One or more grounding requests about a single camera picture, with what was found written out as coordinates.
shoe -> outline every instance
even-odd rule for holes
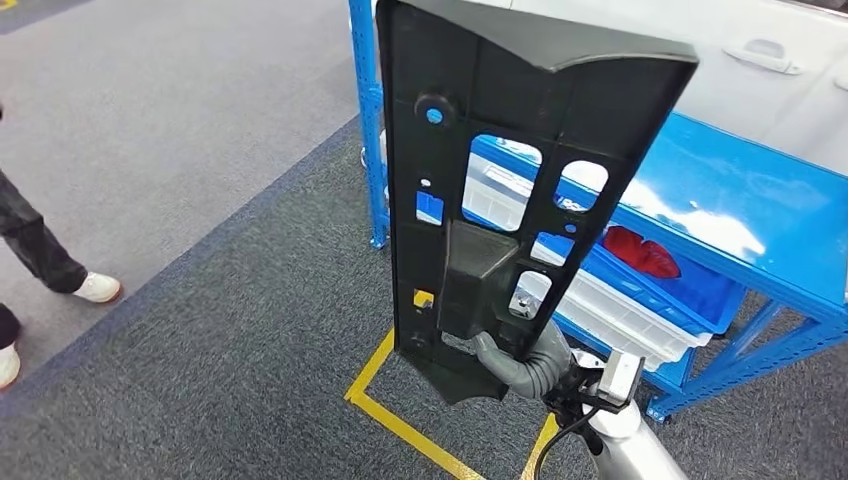
[[[15,344],[0,350],[0,390],[8,387],[21,372],[21,357],[15,350]]]
[[[93,303],[109,303],[121,296],[121,282],[100,273],[88,272],[82,286],[74,295]]]

red object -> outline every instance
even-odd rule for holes
[[[680,268],[668,250],[654,241],[642,242],[641,235],[624,227],[610,227],[604,236],[604,248],[636,271],[657,278],[677,278]]]

gray carpet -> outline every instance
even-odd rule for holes
[[[391,323],[349,123],[0,400],[8,480],[447,478],[342,396]],[[692,479],[846,478],[848,350],[658,427]],[[509,395],[447,407],[392,356],[369,393],[490,479],[544,418]],[[593,478],[579,440],[544,478]]]
[[[0,12],[0,168],[128,293],[358,110],[342,0],[80,3]],[[27,373],[108,311],[0,272]]]

blue metal shelf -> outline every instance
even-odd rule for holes
[[[382,91],[369,0],[348,0],[375,248],[389,225],[378,128]],[[530,159],[492,141],[475,153],[525,178]],[[558,192],[584,205],[595,193],[563,179]],[[612,220],[690,260],[757,289],[769,302],[698,376],[695,352],[645,378],[666,394],[648,415],[657,421],[734,386],[848,338],[848,178],[672,114],[648,152]],[[750,349],[781,305],[809,318]],[[608,348],[562,317],[555,321],[598,353]]]

black plastic panel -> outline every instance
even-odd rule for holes
[[[444,344],[442,332],[469,339],[485,330],[516,358],[526,355],[602,233],[697,61],[691,49],[674,42],[467,2],[410,3],[418,6],[382,0],[377,9],[395,348],[450,403],[473,396],[501,398],[505,385],[472,355]],[[492,33],[498,44],[475,33],[492,25],[501,25]],[[534,41],[541,51],[533,50]],[[555,46],[545,42],[571,47],[562,49],[560,60]],[[532,65],[513,52],[524,52],[536,63],[553,59],[556,66]],[[469,149],[482,133],[542,153],[515,232],[491,230],[462,214]],[[563,167],[576,160],[597,163],[609,176],[594,207],[582,213],[560,209],[552,201]],[[444,201],[441,225],[416,218],[419,190]],[[566,224],[576,230],[566,231]],[[565,265],[530,258],[539,232],[574,240]],[[533,320],[507,308],[519,275],[527,270],[545,274],[553,283]],[[416,290],[432,293],[432,306],[416,306]]]

